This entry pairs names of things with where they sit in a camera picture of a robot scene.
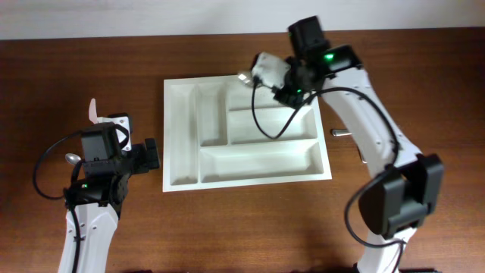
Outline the steel fork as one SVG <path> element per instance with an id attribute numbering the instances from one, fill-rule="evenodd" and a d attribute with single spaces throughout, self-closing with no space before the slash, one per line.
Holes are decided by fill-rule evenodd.
<path id="1" fill-rule="evenodd" d="M 352 138 L 352 134 L 349 132 L 347 129 L 331 129 L 330 134 L 333 137 L 339 138 L 339 139 L 345 139 L 345 140 L 350 140 Z M 365 157 L 361 153 L 360 149 L 357 149 L 359 158 L 363 164 L 366 164 L 367 161 L 365 160 Z"/>

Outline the steel spoon patterned handle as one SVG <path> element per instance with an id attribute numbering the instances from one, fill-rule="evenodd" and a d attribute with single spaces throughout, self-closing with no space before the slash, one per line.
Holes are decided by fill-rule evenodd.
<path id="1" fill-rule="evenodd" d="M 66 153 L 65 154 L 65 160 L 70 165 L 76 165 L 76 164 L 80 163 L 82 159 L 77 154 L 74 154 L 74 153 Z"/>

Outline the pink plastic knife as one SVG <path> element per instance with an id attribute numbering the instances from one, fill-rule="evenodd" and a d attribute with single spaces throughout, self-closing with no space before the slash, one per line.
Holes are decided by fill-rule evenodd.
<path id="1" fill-rule="evenodd" d="M 97 124 L 98 121 L 98 114 L 97 114 L 97 107 L 96 107 L 96 100 L 95 98 L 92 98 L 89 103 L 89 109 L 88 109 L 88 116 L 89 120 L 93 124 Z"/>

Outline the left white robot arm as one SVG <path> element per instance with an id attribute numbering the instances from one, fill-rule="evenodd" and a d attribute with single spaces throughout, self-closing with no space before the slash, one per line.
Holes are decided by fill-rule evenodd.
<path id="1" fill-rule="evenodd" d="M 128 180 L 160 168 L 156 140 L 148 138 L 128 152 L 77 163 L 64 190 L 66 237 L 59 272 L 104 272 L 108 252 L 128 194 Z"/>

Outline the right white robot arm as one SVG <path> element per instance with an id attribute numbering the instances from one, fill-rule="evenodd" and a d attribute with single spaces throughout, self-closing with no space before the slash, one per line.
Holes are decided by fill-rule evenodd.
<path id="1" fill-rule="evenodd" d="M 294 55 L 278 97 L 294 108 L 321 97 L 351 133 L 371 176 L 344 208 L 347 231 L 365 247 L 352 270 L 397 272 L 407 243 L 436 209 L 444 165 L 399 129 L 350 45 L 331 47 L 315 16 L 288 32 Z"/>

